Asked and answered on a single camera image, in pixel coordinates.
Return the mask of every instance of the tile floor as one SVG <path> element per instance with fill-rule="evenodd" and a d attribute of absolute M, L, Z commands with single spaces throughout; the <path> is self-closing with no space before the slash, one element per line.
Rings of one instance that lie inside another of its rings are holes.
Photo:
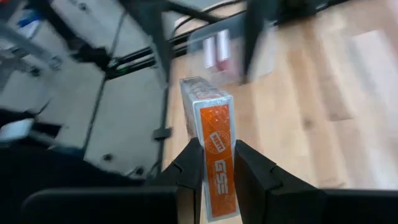
<path fill-rule="evenodd" d="M 96 46 L 110 49 L 121 6 L 116 0 L 78 2 L 85 2 L 89 13 L 80 11 L 69 0 L 54 0 L 53 6 L 82 37 Z M 182 2 L 207 7 L 218 1 Z M 177 14 L 167 14 L 168 33 L 178 18 Z M 82 147 L 103 74 L 94 65 L 70 60 L 63 42 L 47 23 L 43 23 L 34 40 L 64 59 L 62 70 L 47 71 L 40 78 L 15 72 L 0 95 L 0 105 L 38 110 L 50 101 L 40 119 L 64 124 L 59 140 Z M 127 17 L 115 55 L 147 46 L 144 40 L 134 21 Z M 162 88 L 157 77 L 156 70 L 147 68 L 107 82 L 86 152 L 87 161 L 117 172 L 127 172 L 136 166 L 150 169 L 159 150 L 158 143 L 151 138 L 161 120 Z M 107 153 L 114 154 L 113 162 L 101 160 Z"/>

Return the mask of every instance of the wooden table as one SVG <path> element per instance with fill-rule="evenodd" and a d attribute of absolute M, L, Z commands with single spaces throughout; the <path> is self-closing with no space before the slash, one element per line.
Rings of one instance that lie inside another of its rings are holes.
<path fill-rule="evenodd" d="M 274 71 L 226 87 L 234 96 L 237 138 L 317 187 L 397 189 L 397 21 L 394 0 L 352 0 L 280 26 Z M 187 58 L 173 64 L 167 122 L 174 133 L 164 167 L 188 142 L 178 85 L 189 74 Z M 262 75 L 264 60 L 257 58 L 252 73 Z"/>

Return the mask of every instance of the cable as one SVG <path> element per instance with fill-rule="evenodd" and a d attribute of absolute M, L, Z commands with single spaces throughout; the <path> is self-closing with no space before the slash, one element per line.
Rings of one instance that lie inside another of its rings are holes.
<path fill-rule="evenodd" d="M 237 3 L 242 2 L 243 0 L 232 0 L 232 1 L 227 1 L 227 2 L 221 2 L 215 6 L 212 6 L 208 9 L 205 9 L 203 12 L 211 12 L 214 11 L 216 9 L 219 9 L 221 7 L 225 7 L 225 6 L 231 6 Z M 173 38 L 175 36 L 175 33 L 177 31 L 177 29 L 179 29 L 181 26 L 183 26 L 184 24 L 186 24 L 187 22 L 191 21 L 192 19 L 194 19 L 192 16 L 186 18 L 185 20 L 183 20 L 180 24 L 178 24 L 177 26 L 174 27 L 173 31 L 172 31 L 172 35 L 171 38 Z"/>
<path fill-rule="evenodd" d="M 116 50 L 116 47 L 118 46 L 118 42 L 119 42 L 119 33 L 120 33 L 121 28 L 122 28 L 122 25 L 123 25 L 123 22 L 124 22 L 124 18 L 126 17 L 126 15 L 127 15 L 127 11 L 124 10 L 124 12 L 123 12 L 123 14 L 121 15 L 120 20 L 119 20 L 119 22 L 118 22 L 118 27 L 116 28 L 116 33 L 115 33 L 115 36 L 114 36 L 114 39 L 113 39 L 113 42 L 112 42 L 111 51 L 110 51 L 110 53 L 109 53 L 109 55 L 110 55 L 111 57 L 113 57 L 114 52 L 115 52 L 115 50 Z"/>

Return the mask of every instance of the orange card box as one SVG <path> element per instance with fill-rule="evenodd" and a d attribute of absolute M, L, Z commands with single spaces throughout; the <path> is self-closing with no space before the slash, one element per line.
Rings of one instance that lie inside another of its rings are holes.
<path fill-rule="evenodd" d="M 205 150 L 203 186 L 209 222 L 239 214 L 234 185 L 236 142 L 233 97 L 202 77 L 180 80 L 190 137 Z"/>

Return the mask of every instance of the black metal frame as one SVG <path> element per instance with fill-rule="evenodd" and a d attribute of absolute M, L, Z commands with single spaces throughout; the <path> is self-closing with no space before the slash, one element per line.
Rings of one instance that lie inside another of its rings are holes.
<path fill-rule="evenodd" d="M 248 69 L 251 58 L 256 46 L 256 41 L 262 31 L 262 21 L 266 18 L 268 21 L 275 21 L 276 24 L 283 24 L 301 17 L 312 16 L 317 12 L 326 9 L 329 6 L 345 2 L 347 0 L 297 0 L 301 4 L 290 7 L 287 0 L 246 0 L 246 18 L 245 18 L 245 55 L 244 55 L 244 74 L 242 80 L 247 80 Z M 105 48 L 94 48 L 88 42 L 81 39 L 74 31 L 61 19 L 61 17 L 51 8 L 47 1 L 29 0 L 31 5 L 35 7 L 43 17 L 50 22 L 58 34 L 61 35 L 67 43 L 71 56 L 79 62 L 92 62 L 105 72 L 103 81 L 99 89 L 95 102 L 95 108 L 90 120 L 90 126 L 87 132 L 83 150 L 86 150 L 90 141 L 93 125 L 96 120 L 97 110 L 100 106 L 103 89 L 107 81 L 124 75 L 136 72 L 143 68 L 148 68 L 158 64 L 161 71 L 164 72 L 165 81 L 170 80 L 171 61 L 175 57 L 187 54 L 187 42 L 190 34 L 198 29 L 191 30 L 184 34 L 178 35 L 169 41 L 165 40 L 163 33 L 163 24 L 161 13 L 175 11 L 180 14 L 191 16 L 195 19 L 203 20 L 209 24 L 218 22 L 222 19 L 233 17 L 239 12 L 227 18 L 218 18 L 207 12 L 183 6 L 171 1 L 163 0 L 119 0 L 126 12 L 141 26 L 142 30 L 152 37 L 156 51 L 147 47 L 137 52 L 125 55 L 123 57 L 111 58 Z M 164 90 L 162 122 L 160 128 L 155 131 L 154 139 L 159 142 L 159 162 L 161 164 L 164 140 L 170 136 L 170 129 L 166 127 L 167 104 L 169 99 L 169 88 Z"/>
<path fill-rule="evenodd" d="M 25 199 L 19 221 L 199 224 L 203 151 L 193 138 L 157 177 L 130 187 L 112 182 L 43 189 Z M 317 189 L 241 140 L 235 146 L 234 184 L 244 224 L 398 223 L 398 191 Z"/>

